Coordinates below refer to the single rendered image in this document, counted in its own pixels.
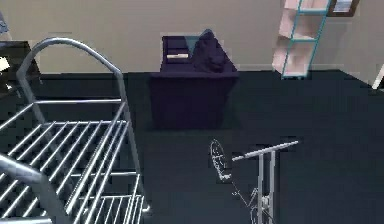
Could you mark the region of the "dark purple cloth heap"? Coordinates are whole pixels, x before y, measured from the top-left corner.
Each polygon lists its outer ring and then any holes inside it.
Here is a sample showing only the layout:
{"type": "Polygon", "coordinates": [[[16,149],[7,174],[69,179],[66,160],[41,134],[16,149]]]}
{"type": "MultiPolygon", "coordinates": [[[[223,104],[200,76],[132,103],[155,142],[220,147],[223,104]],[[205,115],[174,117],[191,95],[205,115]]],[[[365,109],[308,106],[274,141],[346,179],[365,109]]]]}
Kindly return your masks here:
{"type": "Polygon", "coordinates": [[[197,72],[226,73],[237,71],[210,29],[204,30],[195,43],[191,63],[197,72]]]}

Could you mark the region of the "brown framed picture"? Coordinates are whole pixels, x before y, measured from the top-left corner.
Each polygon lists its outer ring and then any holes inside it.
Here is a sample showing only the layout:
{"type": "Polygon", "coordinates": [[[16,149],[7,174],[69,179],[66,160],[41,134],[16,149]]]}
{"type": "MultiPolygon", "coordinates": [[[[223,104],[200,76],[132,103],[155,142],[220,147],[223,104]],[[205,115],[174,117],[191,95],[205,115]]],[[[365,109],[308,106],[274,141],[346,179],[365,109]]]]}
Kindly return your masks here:
{"type": "Polygon", "coordinates": [[[360,0],[331,0],[328,17],[353,17],[360,0]]]}

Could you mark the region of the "black table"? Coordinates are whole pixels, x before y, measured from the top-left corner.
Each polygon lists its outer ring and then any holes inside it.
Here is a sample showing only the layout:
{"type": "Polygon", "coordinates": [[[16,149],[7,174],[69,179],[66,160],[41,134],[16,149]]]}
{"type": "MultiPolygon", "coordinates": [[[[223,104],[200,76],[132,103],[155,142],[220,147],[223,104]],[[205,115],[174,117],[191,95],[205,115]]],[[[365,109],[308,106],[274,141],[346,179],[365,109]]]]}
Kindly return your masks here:
{"type": "Polygon", "coordinates": [[[10,64],[8,69],[0,71],[0,99],[18,89],[16,72],[30,51],[27,41],[0,41],[0,57],[5,57],[10,64]]]}

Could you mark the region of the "white slanted bar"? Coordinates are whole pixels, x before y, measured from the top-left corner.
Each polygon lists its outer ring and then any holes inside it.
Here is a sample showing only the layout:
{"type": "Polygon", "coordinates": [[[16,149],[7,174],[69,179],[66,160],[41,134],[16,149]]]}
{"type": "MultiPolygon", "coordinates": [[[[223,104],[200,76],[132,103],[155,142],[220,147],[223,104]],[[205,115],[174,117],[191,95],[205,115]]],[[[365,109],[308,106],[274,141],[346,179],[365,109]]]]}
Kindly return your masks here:
{"type": "Polygon", "coordinates": [[[381,83],[383,78],[384,78],[384,64],[381,65],[379,72],[378,72],[371,88],[374,90],[379,89],[380,83],[381,83]]]}

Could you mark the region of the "blue grey cloth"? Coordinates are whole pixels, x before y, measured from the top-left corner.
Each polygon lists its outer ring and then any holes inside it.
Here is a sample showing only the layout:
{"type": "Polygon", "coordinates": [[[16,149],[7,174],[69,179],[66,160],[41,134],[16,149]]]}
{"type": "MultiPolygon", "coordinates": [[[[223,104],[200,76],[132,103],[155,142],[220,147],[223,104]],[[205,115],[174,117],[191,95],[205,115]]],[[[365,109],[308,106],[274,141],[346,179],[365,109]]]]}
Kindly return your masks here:
{"type": "Polygon", "coordinates": [[[8,25],[6,21],[4,20],[3,14],[0,11],[0,34],[8,32],[8,25]]]}

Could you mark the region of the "pink shelf with teal frame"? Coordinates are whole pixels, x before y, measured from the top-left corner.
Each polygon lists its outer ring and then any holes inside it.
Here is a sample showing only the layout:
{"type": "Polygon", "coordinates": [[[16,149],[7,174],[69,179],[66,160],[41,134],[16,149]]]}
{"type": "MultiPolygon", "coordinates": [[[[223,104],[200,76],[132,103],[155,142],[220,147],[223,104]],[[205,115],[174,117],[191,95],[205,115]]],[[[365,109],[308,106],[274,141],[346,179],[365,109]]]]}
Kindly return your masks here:
{"type": "Polygon", "coordinates": [[[331,0],[282,0],[273,70],[282,79],[305,79],[317,51],[331,0]]]}

